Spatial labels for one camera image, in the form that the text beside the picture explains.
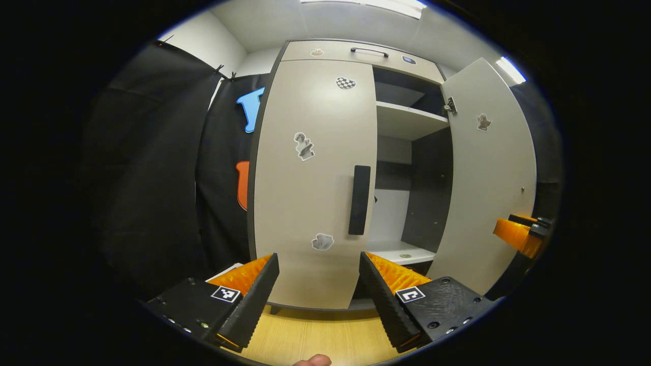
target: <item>door handle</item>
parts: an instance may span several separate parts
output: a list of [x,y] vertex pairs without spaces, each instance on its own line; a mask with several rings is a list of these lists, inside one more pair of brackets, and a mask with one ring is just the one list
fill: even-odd
[[349,235],[364,235],[370,190],[370,167],[355,165],[353,176],[353,197],[350,205]]

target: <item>shelf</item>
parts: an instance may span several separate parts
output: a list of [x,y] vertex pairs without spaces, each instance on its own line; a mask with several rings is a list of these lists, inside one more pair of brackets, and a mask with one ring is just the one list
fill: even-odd
[[[405,264],[428,262],[434,260],[434,255],[436,255],[429,250],[399,241],[368,242],[367,251],[401,266],[404,266]],[[411,255],[411,257],[403,258],[400,255]]]
[[378,135],[413,141],[450,126],[448,119],[409,107],[376,102]]

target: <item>wooden floor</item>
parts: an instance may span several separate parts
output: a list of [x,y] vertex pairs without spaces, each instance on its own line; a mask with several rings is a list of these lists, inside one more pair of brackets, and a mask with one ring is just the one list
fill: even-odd
[[269,305],[240,355],[273,366],[291,366],[315,354],[329,356],[332,366],[370,365],[400,355],[389,343],[374,309],[346,313],[281,309],[271,315]]

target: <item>cabinet door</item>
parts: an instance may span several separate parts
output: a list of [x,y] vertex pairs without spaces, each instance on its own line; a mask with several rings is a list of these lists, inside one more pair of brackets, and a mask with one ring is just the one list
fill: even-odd
[[[355,86],[343,89],[340,77]],[[313,145],[306,160],[294,141],[299,132]],[[377,138],[369,64],[280,62],[260,127],[249,222],[257,257],[278,253],[280,275],[269,302],[348,308],[370,226]],[[371,168],[364,235],[348,234],[355,165]],[[332,236],[329,249],[312,247],[318,234]]]
[[[451,276],[485,294],[516,250],[493,234],[498,218],[530,216],[536,159],[527,121],[501,76],[479,59],[441,86],[449,113],[454,174],[447,223],[428,277]],[[486,120],[480,124],[481,116]]]

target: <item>ceiling light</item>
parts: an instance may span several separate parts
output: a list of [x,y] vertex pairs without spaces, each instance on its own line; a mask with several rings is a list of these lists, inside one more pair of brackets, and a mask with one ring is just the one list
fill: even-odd
[[513,66],[513,64],[507,60],[505,57],[497,60],[496,64],[502,68],[517,84],[522,84],[526,81],[525,77],[520,74],[520,71]]
[[427,6],[417,0],[301,0],[301,3],[353,3],[368,5],[398,12],[415,19],[421,18],[421,13]]

